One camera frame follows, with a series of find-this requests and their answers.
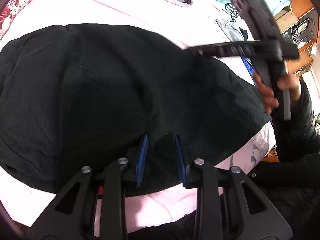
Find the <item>black jacket right forearm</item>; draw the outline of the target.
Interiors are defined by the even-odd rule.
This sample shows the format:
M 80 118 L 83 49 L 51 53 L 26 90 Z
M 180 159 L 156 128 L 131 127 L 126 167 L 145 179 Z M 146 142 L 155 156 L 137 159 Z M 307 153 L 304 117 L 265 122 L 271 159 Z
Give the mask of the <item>black jacket right forearm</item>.
M 300 81 L 300 99 L 292 104 L 291 119 L 283 120 L 271 114 L 276 137 L 277 155 L 281 162 L 293 162 L 307 154 L 319 155 L 319 134 L 313 124 L 313 107 L 309 90 Z

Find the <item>person's right hand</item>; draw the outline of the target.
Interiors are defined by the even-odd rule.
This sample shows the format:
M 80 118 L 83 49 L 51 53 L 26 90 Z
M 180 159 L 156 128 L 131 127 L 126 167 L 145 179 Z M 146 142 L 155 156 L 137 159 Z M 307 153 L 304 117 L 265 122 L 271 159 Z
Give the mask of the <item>person's right hand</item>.
M 256 83 L 266 113 L 271 114 L 272 109 L 279 107 L 279 102 L 274 96 L 274 91 L 272 88 L 264 85 L 257 72 L 253 74 L 253 80 Z M 277 86 L 280 90 L 288 90 L 290 92 L 291 107 L 296 107 L 302 94 L 299 78 L 293 74 L 286 74 L 277 81 Z

